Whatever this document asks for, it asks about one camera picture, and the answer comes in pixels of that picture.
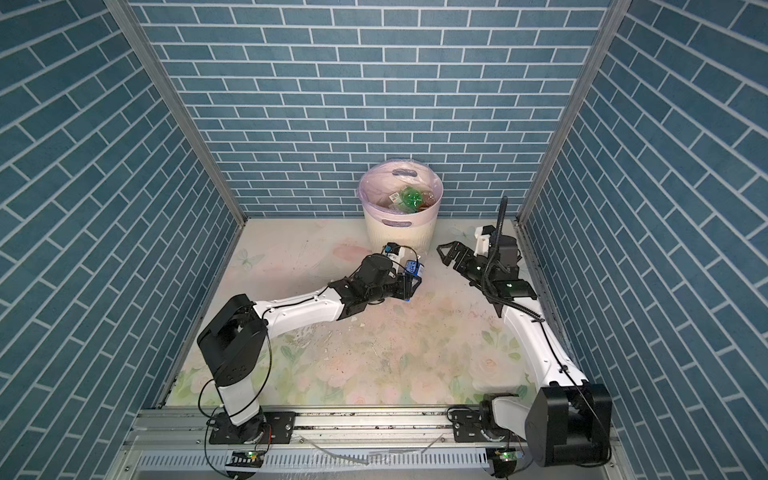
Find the white bin with pink liner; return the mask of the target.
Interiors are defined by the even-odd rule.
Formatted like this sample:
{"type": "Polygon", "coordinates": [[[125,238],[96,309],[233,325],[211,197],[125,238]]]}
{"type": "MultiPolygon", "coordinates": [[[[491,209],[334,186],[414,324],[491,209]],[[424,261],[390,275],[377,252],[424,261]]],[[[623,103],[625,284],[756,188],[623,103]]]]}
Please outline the white bin with pink liner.
{"type": "Polygon", "coordinates": [[[428,252],[444,193],[442,180],[431,168],[412,160],[388,160],[362,176],[356,193],[374,251],[395,242],[407,247],[411,254],[423,256],[428,252]],[[437,202],[416,213],[402,212],[399,192],[406,186],[432,192],[437,202]]]}

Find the green soda bottle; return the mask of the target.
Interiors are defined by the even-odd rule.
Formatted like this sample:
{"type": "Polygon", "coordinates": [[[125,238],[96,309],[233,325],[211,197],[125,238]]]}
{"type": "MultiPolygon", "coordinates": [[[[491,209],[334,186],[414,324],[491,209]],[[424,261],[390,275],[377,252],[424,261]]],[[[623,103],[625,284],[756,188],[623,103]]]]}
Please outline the green soda bottle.
{"type": "Polygon", "coordinates": [[[406,186],[399,192],[399,200],[402,212],[412,214],[419,211],[424,204],[424,197],[420,190],[406,186]]]}

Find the clear bottle blue cap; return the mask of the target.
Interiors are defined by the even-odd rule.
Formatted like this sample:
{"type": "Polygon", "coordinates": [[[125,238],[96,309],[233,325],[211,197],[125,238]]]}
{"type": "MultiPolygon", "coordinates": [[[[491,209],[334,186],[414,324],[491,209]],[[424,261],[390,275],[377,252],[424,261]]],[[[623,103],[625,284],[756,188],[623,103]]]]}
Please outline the clear bottle blue cap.
{"type": "Polygon", "coordinates": [[[424,265],[417,260],[407,260],[405,270],[412,276],[421,279],[423,276],[424,265]]]}

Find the brown drink bottle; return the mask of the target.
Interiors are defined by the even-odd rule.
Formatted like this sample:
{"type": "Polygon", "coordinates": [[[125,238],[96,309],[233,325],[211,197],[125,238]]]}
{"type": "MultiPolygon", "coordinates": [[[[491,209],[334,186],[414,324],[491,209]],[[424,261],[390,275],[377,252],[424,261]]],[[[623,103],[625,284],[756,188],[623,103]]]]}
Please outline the brown drink bottle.
{"type": "Polygon", "coordinates": [[[435,195],[432,192],[424,191],[421,193],[421,205],[419,206],[419,210],[425,210],[433,206],[437,200],[435,195]]]}

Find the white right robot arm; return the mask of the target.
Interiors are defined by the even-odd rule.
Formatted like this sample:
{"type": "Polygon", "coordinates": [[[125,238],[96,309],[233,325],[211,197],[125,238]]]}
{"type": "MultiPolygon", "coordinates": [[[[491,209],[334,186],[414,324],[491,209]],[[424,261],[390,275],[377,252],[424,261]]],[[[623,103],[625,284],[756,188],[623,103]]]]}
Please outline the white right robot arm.
{"type": "Polygon", "coordinates": [[[607,388],[591,382],[569,358],[546,321],[532,285],[520,275],[515,238],[492,227],[476,231],[476,243],[436,248],[440,260],[481,291],[529,360],[530,405],[517,393],[492,393],[478,408],[481,431],[492,439],[526,441],[541,467],[602,467],[612,459],[613,403],[607,388]]]}

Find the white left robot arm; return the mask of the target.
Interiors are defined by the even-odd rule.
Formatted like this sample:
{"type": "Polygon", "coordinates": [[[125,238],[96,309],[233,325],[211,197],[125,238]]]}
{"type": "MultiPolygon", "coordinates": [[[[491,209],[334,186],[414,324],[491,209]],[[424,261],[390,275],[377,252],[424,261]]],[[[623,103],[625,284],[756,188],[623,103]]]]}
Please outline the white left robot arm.
{"type": "Polygon", "coordinates": [[[389,298],[408,301],[421,284],[421,272],[415,250],[387,244],[351,274],[310,293],[261,301],[231,297],[197,337],[230,424],[245,426],[261,413],[263,389],[252,385],[251,374],[262,350],[272,350],[272,339],[353,317],[389,298]]]}

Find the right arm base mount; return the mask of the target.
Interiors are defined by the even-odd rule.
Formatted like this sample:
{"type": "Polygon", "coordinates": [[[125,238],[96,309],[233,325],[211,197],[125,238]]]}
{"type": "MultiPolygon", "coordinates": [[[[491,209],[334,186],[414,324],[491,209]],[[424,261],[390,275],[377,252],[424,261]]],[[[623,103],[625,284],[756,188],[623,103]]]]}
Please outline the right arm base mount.
{"type": "Polygon", "coordinates": [[[490,414],[479,406],[453,405],[446,409],[445,415],[457,443],[524,442],[522,437],[511,430],[496,425],[490,414]]]}

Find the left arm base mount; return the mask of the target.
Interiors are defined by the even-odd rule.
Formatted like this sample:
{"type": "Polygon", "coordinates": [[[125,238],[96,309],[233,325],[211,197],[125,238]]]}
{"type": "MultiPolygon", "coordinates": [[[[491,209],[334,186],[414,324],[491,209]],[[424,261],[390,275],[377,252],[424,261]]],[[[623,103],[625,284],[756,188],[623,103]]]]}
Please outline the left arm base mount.
{"type": "Polygon", "coordinates": [[[209,442],[213,445],[289,444],[295,426],[296,413],[260,412],[242,425],[234,425],[225,413],[218,413],[206,422],[211,429],[209,442]]]}

